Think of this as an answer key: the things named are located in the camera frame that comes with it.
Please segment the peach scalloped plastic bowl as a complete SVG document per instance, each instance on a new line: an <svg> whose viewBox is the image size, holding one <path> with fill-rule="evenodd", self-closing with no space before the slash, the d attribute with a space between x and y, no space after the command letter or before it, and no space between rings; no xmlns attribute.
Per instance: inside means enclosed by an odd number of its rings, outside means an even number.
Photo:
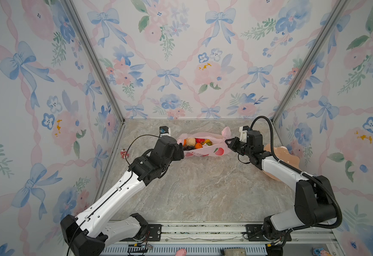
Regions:
<svg viewBox="0 0 373 256"><path fill-rule="evenodd" d="M268 151L268 152L271 152L271 145L270 144L267 144L266 146L264 146L264 150L265 151ZM295 156L295 155L291 155L288 151L288 149L284 146L281 146L281 147L274 147L274 152L276 154L276 156L283 160L285 163L287 164L290 164L291 166L294 166L296 168L299 169L299 164L300 164L300 158ZM277 180L277 181L281 181L280 179L278 179L277 177L275 177L274 175L271 175L265 171L263 171L267 176L269 176L271 179L274 179L274 180Z"/></svg>

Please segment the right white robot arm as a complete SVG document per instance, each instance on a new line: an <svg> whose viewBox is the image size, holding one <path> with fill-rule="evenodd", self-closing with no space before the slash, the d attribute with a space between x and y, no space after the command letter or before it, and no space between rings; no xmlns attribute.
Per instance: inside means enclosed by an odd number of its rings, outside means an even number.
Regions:
<svg viewBox="0 0 373 256"><path fill-rule="evenodd" d="M285 183L295 193L294 206L266 217L261 234L269 241L285 240L294 230L309 227L334 229L342 223L342 212L324 176L313 176L279 159L274 149L266 150L259 131L249 130L246 140L225 141L229 149L247 156L250 164Z"/></svg>

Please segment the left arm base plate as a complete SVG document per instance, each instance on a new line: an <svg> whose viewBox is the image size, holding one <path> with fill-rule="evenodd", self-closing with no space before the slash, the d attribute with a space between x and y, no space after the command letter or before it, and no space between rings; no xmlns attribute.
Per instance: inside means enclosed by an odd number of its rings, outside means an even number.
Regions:
<svg viewBox="0 0 373 256"><path fill-rule="evenodd" d="M162 225L161 224L148 224L147 226L142 226L139 233L133 238L127 238L121 240L122 242L160 242L162 235Z"/></svg>

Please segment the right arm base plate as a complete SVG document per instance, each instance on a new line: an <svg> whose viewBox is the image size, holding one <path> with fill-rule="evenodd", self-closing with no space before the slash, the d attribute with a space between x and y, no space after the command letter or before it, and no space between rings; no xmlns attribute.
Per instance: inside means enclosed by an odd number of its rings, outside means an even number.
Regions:
<svg viewBox="0 0 373 256"><path fill-rule="evenodd" d="M263 224L246 224L243 238L249 242L281 242L288 230L265 231Z"/></svg>

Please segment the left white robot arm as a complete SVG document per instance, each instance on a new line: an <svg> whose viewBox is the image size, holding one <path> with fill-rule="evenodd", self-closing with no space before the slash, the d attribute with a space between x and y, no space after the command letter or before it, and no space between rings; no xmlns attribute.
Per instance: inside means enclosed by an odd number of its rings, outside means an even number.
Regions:
<svg viewBox="0 0 373 256"><path fill-rule="evenodd" d="M68 252L75 256L98 256L105 247L127 239L144 241L148 222L138 213L111 223L123 205L154 179L162 178L173 161L184 159L183 145L163 135L154 148L133 160L119 181L89 208L61 221Z"/></svg>

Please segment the pink plastic bag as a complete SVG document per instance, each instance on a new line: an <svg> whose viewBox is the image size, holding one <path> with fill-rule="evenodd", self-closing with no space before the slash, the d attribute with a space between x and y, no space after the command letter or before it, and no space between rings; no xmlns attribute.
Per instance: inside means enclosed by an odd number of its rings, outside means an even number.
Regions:
<svg viewBox="0 0 373 256"><path fill-rule="evenodd" d="M225 127L222 130L221 134L214 134L209 132L198 132L195 134L187 134L183 133L181 134L177 142L181 143L183 147L185 147L185 139L187 138L201 138L201 139L209 139L213 145L212 146L206 146L202 145L203 147L200 149L194 149L185 151L184 154L185 157L220 157L223 155L226 155L230 153L232 150L228 148L228 146L225 143L225 140L231 139L231 130L229 127Z"/></svg>

